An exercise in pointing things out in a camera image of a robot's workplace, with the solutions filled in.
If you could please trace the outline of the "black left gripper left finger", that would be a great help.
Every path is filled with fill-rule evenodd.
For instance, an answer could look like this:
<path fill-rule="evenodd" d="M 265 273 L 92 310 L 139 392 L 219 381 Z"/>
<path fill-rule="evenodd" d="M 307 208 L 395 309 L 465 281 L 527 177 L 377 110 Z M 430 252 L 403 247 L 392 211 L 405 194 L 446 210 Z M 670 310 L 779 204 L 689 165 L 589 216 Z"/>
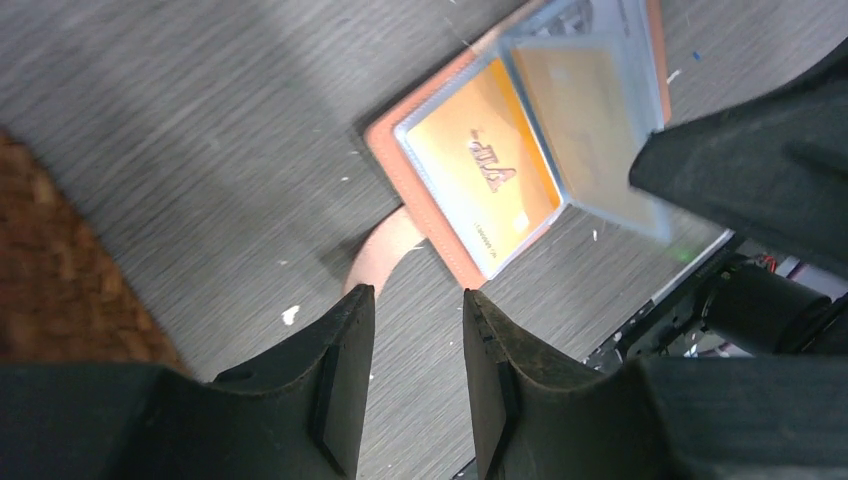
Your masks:
<path fill-rule="evenodd" d="M 352 479 L 375 291 L 202 383 L 147 363 L 1 370 L 5 479 Z"/>

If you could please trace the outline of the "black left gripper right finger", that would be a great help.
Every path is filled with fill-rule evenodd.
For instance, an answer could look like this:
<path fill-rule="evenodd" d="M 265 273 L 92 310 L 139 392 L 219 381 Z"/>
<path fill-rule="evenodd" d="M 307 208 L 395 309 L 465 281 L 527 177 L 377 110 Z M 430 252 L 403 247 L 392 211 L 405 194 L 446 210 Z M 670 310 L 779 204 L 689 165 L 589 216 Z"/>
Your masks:
<path fill-rule="evenodd" d="M 610 374 L 464 294 L 483 479 L 843 479 L 847 361 L 648 357 Z"/>

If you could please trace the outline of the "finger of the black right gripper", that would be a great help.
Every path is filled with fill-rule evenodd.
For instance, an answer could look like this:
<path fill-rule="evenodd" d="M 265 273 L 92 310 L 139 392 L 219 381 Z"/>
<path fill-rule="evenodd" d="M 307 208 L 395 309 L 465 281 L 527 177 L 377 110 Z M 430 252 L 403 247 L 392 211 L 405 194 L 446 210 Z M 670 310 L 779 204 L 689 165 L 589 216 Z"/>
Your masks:
<path fill-rule="evenodd" d="M 650 136 L 630 184 L 847 275 L 847 44 L 791 82 Z"/>

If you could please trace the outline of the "tan leather card holder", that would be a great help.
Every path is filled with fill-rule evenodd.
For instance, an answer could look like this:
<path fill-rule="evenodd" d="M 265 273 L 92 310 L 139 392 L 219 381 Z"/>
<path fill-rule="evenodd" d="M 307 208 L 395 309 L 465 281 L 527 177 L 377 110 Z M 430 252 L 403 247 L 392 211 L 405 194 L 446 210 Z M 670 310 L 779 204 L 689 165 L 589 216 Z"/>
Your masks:
<path fill-rule="evenodd" d="M 460 286 L 498 275 L 574 207 L 659 242 L 628 183 L 671 117 L 657 1 L 527 1 L 386 111 L 364 140 L 401 197 L 344 282 L 381 290 L 429 241 Z"/>

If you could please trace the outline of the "orange credit card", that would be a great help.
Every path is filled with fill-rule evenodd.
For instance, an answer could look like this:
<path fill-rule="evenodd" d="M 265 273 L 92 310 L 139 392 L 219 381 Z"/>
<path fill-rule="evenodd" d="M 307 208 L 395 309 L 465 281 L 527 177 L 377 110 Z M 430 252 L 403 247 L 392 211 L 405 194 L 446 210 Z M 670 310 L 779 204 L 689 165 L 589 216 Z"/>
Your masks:
<path fill-rule="evenodd" d="M 462 68 L 394 136 L 485 279 L 565 205 L 497 55 Z"/>

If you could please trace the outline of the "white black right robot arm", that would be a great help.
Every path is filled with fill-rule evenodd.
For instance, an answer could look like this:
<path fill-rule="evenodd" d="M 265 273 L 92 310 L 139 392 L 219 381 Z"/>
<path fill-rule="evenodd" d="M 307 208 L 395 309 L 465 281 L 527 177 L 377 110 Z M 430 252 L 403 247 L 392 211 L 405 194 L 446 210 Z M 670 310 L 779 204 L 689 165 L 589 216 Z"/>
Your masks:
<path fill-rule="evenodd" d="M 847 47 L 760 97 L 651 134 L 630 184 L 729 229 L 677 288 L 692 321 L 754 354 L 847 351 L 847 302 L 738 253 L 753 239 L 847 274 Z"/>

